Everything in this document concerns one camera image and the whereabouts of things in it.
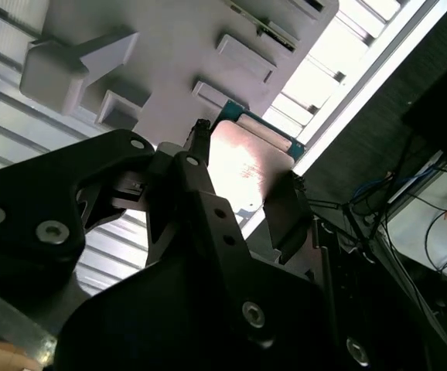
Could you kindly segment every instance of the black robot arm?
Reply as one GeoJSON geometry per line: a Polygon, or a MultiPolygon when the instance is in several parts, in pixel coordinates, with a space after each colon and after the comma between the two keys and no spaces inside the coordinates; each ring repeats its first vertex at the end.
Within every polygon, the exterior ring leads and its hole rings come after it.
{"type": "Polygon", "coordinates": [[[282,259],[252,255],[215,195],[210,136],[194,134],[154,151],[112,131],[0,170],[0,296],[17,306],[66,284],[95,226],[148,214],[147,267],[70,316],[54,370],[447,369],[447,338],[408,278],[344,246],[292,173],[265,200],[282,259]]]}

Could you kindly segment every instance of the white plastic part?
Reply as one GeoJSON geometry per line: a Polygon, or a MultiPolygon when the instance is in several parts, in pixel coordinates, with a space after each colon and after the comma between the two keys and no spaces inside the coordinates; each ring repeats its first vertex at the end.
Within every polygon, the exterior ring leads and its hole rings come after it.
{"type": "Polygon", "coordinates": [[[61,114],[71,114],[86,87],[125,64],[138,33],[121,30],[67,47],[38,40],[29,45],[21,93],[61,114]]]}
{"type": "Polygon", "coordinates": [[[225,104],[229,100],[233,100],[221,91],[201,80],[198,80],[194,86],[193,97],[201,100],[209,108],[219,112],[224,108],[225,104]]]}
{"type": "Polygon", "coordinates": [[[148,94],[117,80],[105,93],[95,123],[112,129],[132,130],[138,123],[148,99],[148,94]]]}
{"type": "Polygon", "coordinates": [[[277,67],[265,58],[238,42],[230,35],[223,36],[217,47],[218,53],[235,61],[240,67],[266,83],[277,67]]]}

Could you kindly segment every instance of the bolt hole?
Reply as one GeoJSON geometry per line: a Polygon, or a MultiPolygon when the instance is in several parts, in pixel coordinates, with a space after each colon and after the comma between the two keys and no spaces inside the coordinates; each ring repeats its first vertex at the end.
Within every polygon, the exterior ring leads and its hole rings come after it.
{"type": "Polygon", "coordinates": [[[49,234],[50,236],[55,236],[55,237],[58,237],[58,236],[60,236],[60,234],[62,234],[60,229],[57,228],[56,226],[48,226],[45,229],[45,232],[46,232],[46,234],[49,234]]]}
{"type": "Polygon", "coordinates": [[[260,312],[256,308],[249,308],[247,310],[247,313],[255,322],[257,322],[260,319],[260,312]]]}
{"type": "Polygon", "coordinates": [[[236,244],[236,240],[232,236],[223,236],[223,240],[227,245],[233,246],[236,244]]]}
{"type": "Polygon", "coordinates": [[[221,219],[223,219],[227,216],[227,214],[223,210],[220,210],[220,209],[215,209],[215,214],[221,219]]]}

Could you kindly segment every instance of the rectangular block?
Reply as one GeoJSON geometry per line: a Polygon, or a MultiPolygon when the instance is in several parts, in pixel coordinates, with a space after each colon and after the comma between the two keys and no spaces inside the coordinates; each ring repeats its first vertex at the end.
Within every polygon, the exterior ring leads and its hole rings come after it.
{"type": "Polygon", "coordinates": [[[325,8],[322,0],[288,0],[298,10],[303,12],[310,18],[318,19],[323,8],[325,8]]]}
{"type": "Polygon", "coordinates": [[[216,111],[221,111],[228,100],[233,100],[221,91],[201,80],[196,83],[196,86],[193,89],[193,97],[198,98],[204,102],[206,106],[213,108],[216,111]]]}
{"type": "Polygon", "coordinates": [[[267,83],[277,67],[230,35],[224,35],[217,47],[218,53],[237,62],[242,68],[267,83]]]}
{"type": "MultiPolygon", "coordinates": [[[[267,22],[267,27],[269,27],[273,32],[281,35],[282,38],[290,40],[293,45],[296,46],[299,44],[299,41],[295,37],[289,35],[288,32],[286,32],[276,23],[273,23],[271,21],[267,22]]],[[[266,43],[267,45],[277,49],[277,51],[279,51],[280,54],[282,54],[283,56],[291,56],[295,52],[295,47],[292,48],[289,44],[285,45],[280,39],[277,39],[274,33],[268,32],[267,29],[261,29],[259,32],[259,37],[263,41],[263,43],[266,43]]]]}

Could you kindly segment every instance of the metal plate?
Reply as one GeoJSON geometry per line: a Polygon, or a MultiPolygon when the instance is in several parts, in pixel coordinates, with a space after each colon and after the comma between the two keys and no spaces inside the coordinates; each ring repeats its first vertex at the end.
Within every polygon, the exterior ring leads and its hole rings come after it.
{"type": "Polygon", "coordinates": [[[232,121],[221,121],[212,133],[208,172],[216,194],[244,218],[293,165],[289,155],[232,121]]]}

